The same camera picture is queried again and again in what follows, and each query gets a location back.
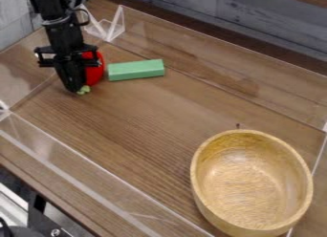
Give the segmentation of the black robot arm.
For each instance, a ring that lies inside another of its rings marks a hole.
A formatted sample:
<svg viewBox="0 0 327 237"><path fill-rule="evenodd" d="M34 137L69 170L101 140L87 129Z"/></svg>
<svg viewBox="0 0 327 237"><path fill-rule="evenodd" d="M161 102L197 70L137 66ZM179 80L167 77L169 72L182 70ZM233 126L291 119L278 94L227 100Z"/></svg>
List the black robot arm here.
<svg viewBox="0 0 327 237"><path fill-rule="evenodd" d="M30 1L42 16L50 42L35 49L39 66L54 68L67 90L77 93L87 85L86 69L101 66L99 47L85 42L81 29L90 20L79 21L73 0Z"/></svg>

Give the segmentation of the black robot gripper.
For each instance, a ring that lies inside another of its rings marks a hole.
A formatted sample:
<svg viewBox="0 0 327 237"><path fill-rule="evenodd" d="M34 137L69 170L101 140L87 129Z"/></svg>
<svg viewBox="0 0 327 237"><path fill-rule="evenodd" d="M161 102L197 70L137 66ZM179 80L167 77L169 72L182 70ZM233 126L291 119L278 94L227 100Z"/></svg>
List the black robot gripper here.
<svg viewBox="0 0 327 237"><path fill-rule="evenodd" d="M43 26L50 45L35 49L39 66L55 67L65 87L73 93L86 84L85 66L103 65L98 59L98 47L85 43L81 29L85 25L86 22L81 23L77 19L46 20ZM45 54L54 54L66 61L45 58Z"/></svg>

